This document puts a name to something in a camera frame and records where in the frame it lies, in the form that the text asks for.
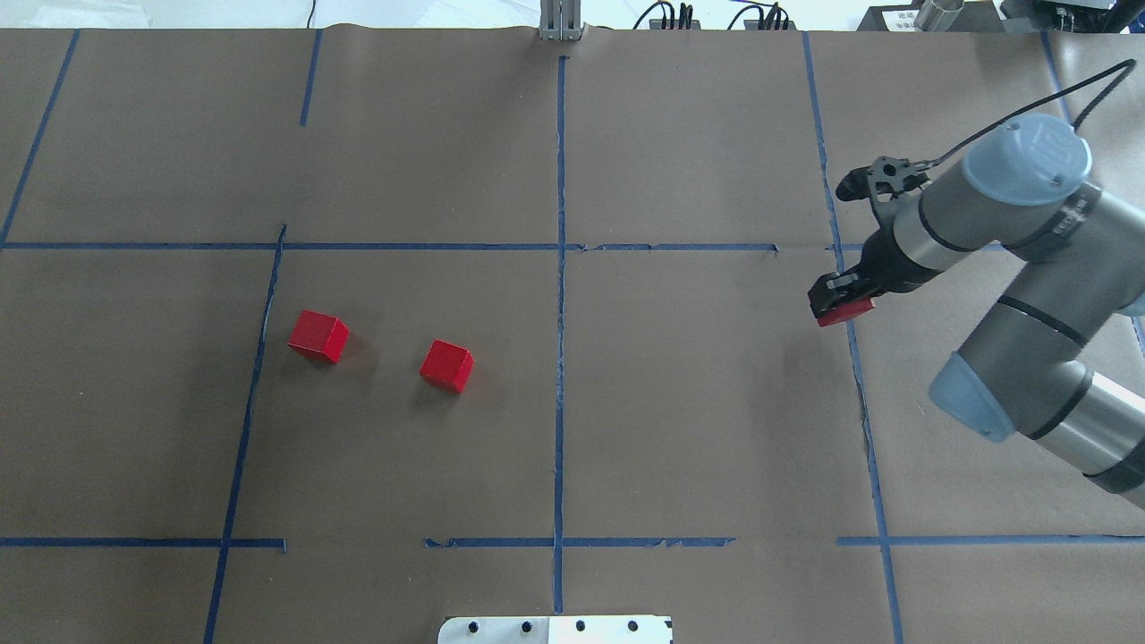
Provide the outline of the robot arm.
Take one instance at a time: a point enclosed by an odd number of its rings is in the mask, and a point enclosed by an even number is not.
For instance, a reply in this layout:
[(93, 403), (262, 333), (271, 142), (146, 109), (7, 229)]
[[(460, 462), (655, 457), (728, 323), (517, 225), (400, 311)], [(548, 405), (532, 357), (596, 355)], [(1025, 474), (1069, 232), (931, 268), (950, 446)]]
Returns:
[(859, 261), (810, 286), (818, 325), (908, 293), (986, 246), (1022, 261), (929, 385), (929, 399), (977, 435), (1026, 435), (1106, 493), (1142, 506), (1142, 396), (1080, 353), (1115, 315), (1142, 316), (1142, 209), (1090, 179), (1072, 123), (1010, 115), (937, 160), (879, 157), (835, 188), (869, 201), (877, 230)]

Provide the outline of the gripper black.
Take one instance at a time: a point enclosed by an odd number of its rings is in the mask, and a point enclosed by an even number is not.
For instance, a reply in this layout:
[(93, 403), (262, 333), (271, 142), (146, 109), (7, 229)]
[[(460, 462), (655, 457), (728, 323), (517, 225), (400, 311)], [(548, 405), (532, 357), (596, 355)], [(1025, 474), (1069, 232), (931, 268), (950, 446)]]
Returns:
[(810, 288), (810, 311), (818, 319), (838, 304), (848, 303), (834, 289), (854, 289), (859, 296), (883, 296), (913, 292), (929, 281), (931, 269), (909, 259), (891, 229), (881, 228), (864, 241), (861, 259), (850, 272), (826, 275), (824, 283)]

